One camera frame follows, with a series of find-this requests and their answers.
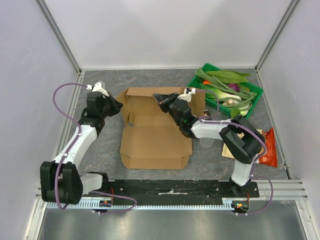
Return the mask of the brown cardboard box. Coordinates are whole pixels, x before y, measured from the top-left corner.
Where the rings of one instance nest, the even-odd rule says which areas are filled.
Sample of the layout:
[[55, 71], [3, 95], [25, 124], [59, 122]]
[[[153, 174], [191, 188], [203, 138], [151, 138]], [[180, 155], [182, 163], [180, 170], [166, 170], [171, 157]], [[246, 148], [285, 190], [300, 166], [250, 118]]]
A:
[[154, 94], [183, 94], [184, 87], [129, 87], [116, 98], [124, 121], [120, 156], [128, 169], [181, 170], [193, 153], [169, 113], [162, 112]]

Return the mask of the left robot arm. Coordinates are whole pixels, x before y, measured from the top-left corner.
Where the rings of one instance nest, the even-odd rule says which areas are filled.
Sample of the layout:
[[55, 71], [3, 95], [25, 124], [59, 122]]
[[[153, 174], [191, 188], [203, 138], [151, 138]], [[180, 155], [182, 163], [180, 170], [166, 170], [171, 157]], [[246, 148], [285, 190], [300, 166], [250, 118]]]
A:
[[116, 101], [106, 90], [87, 94], [86, 108], [82, 111], [78, 129], [60, 154], [40, 166], [43, 201], [76, 205], [83, 195], [92, 191], [99, 197], [109, 193], [110, 185], [106, 173], [91, 171], [80, 175], [78, 167], [105, 126], [105, 119], [117, 115], [122, 106], [122, 103]]

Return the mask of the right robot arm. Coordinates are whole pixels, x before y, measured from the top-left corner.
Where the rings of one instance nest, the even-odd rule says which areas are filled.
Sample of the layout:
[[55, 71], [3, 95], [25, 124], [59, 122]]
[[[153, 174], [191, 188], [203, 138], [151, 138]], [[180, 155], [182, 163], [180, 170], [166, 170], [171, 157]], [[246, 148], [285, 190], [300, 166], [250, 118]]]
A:
[[187, 138], [222, 140], [235, 159], [229, 179], [229, 191], [235, 197], [247, 191], [255, 161], [267, 153], [266, 140], [242, 115], [227, 120], [212, 120], [211, 116], [196, 117], [189, 103], [195, 88], [186, 88], [184, 94], [153, 93], [164, 113], [168, 113], [180, 132]]

